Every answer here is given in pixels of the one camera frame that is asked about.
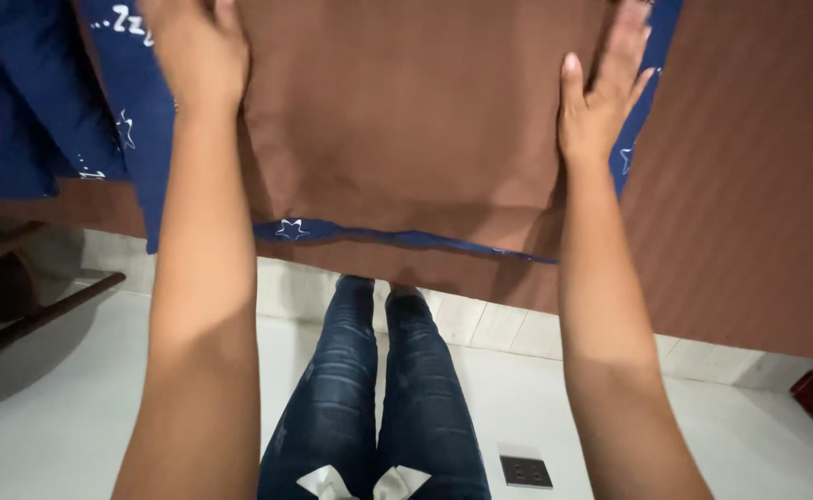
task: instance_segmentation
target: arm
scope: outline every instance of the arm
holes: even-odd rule
[[[597,498],[711,499],[668,404],[607,165],[652,74],[636,81],[646,16],[642,2],[623,1],[589,94],[579,61],[565,58],[559,138],[567,220],[559,296],[567,394]]]
[[[253,498],[256,269],[235,120],[248,50],[232,0],[144,2],[180,110],[138,420],[114,500]]]

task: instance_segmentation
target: leg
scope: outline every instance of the leg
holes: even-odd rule
[[[397,288],[385,309],[391,350],[377,475],[397,465],[430,474],[416,500],[489,499],[465,396],[425,299]]]
[[[316,500],[295,482],[325,465],[335,467],[351,494],[372,496],[378,367],[372,286],[365,278],[339,280],[314,358],[261,460],[258,500]]]

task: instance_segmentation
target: white floor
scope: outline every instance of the white floor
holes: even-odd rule
[[[145,295],[103,294],[0,355],[0,499],[109,498],[138,409],[148,311]],[[318,331],[259,319],[264,443]],[[383,364],[384,335],[379,349]],[[590,498],[562,364],[463,346],[451,352],[493,497]],[[813,499],[813,420],[792,399],[700,381],[666,384],[717,498]],[[379,381],[378,405],[382,393]],[[544,459],[555,489],[506,487],[497,457],[515,451]]]
[[[30,245],[29,253],[49,274],[80,278],[92,269],[122,270],[121,289],[150,294],[156,270],[145,240],[101,231],[54,228]],[[320,322],[338,275],[274,259],[258,259],[258,313],[280,319]],[[389,286],[376,284],[377,332],[387,331],[383,307]],[[435,321],[449,344],[560,359],[557,316],[435,291],[426,293]],[[813,368],[813,359],[797,358],[657,335],[662,370],[668,375],[787,392]]]

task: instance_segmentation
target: hand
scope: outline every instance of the hand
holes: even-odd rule
[[[643,0],[620,4],[590,93],[583,93],[576,54],[564,58],[558,139],[568,172],[607,166],[623,123],[654,74],[651,68],[637,76],[650,36],[649,11]]]
[[[141,0],[156,59],[181,112],[236,115],[249,71],[249,46],[235,0]]]

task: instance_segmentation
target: fingernail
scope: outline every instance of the fingernail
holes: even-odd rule
[[[578,64],[579,60],[576,58],[576,54],[572,52],[568,53],[567,57],[564,58],[564,72],[569,73],[574,71]]]

